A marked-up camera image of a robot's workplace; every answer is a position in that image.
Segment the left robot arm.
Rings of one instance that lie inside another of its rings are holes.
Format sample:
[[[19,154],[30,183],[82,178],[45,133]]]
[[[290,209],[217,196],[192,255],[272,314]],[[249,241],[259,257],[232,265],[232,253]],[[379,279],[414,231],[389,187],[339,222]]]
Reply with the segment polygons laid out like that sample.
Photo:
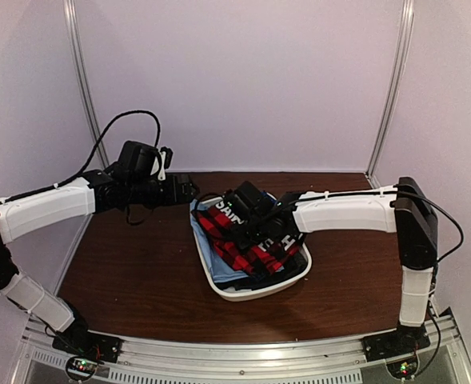
[[[80,318],[63,300],[43,288],[13,262],[8,244],[33,231],[70,218],[127,210],[149,210],[190,203],[198,187],[188,174],[170,174],[128,182],[100,170],[83,174],[64,186],[23,198],[0,198],[0,295],[63,333],[63,342],[77,355],[94,348],[94,337],[77,323]]]

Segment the red black plaid shirt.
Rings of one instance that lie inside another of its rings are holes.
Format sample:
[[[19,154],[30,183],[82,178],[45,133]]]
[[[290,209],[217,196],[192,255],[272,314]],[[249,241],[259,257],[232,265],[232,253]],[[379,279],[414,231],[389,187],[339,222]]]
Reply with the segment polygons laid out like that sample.
[[[210,269],[216,283],[282,281],[305,270],[301,255],[304,237],[285,235],[279,240],[262,238],[245,230],[246,220],[224,198],[207,206],[193,200],[191,226],[206,241]]]

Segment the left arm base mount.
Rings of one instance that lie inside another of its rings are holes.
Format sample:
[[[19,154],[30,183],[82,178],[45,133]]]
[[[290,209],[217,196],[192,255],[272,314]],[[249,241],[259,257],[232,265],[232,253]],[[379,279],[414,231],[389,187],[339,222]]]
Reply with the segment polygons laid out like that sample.
[[[120,338],[96,334],[84,328],[66,330],[63,333],[57,332],[52,342],[52,347],[56,350],[94,361],[112,363],[118,361],[121,346]]]

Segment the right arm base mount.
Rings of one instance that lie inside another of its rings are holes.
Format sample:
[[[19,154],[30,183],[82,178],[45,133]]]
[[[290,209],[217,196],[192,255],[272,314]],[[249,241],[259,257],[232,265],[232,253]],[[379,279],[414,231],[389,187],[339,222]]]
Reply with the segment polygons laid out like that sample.
[[[395,330],[365,336],[361,343],[367,362],[413,354],[430,346],[425,325],[420,327],[398,325]]]

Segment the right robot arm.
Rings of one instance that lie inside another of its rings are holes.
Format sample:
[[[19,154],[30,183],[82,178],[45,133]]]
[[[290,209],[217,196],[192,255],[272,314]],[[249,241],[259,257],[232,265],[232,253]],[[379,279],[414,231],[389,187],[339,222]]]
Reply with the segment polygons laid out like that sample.
[[[239,250],[323,230],[395,233],[402,269],[401,308],[389,346],[403,354],[419,341],[438,264],[438,220],[412,178],[374,190],[288,192],[277,200],[243,182],[223,200],[241,219],[228,235]]]

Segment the white plastic basin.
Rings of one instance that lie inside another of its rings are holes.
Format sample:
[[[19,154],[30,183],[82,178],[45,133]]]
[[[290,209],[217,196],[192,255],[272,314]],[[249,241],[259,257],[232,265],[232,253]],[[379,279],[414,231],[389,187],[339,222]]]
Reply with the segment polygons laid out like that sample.
[[[213,205],[215,202],[218,202],[219,200],[223,199],[222,197],[215,197],[211,198],[208,200],[203,201],[207,206]],[[281,282],[277,285],[270,286],[264,289],[260,290],[239,290],[236,291],[234,288],[229,288],[227,290],[220,290],[215,286],[215,283],[213,282],[212,278],[210,277],[210,274],[207,270],[207,266],[205,263],[205,260],[203,259],[203,254],[200,249],[200,244],[197,239],[197,236],[194,234],[194,240],[196,242],[196,246],[198,248],[198,253],[199,253],[199,258],[202,263],[203,270],[206,274],[206,278],[208,280],[208,283],[210,284],[210,287],[222,298],[229,302],[243,302],[243,301],[249,301],[257,298],[263,298],[265,296],[269,296],[271,294],[275,294],[281,290],[284,290],[292,285],[294,285],[298,280],[301,278],[304,278],[306,274],[309,272],[311,266],[312,266],[312,258],[311,255],[306,247],[306,245],[303,243],[301,246],[300,253],[304,256],[306,261],[308,262],[308,266],[306,269],[300,273],[298,276],[291,278],[290,280],[287,280],[285,282]]]

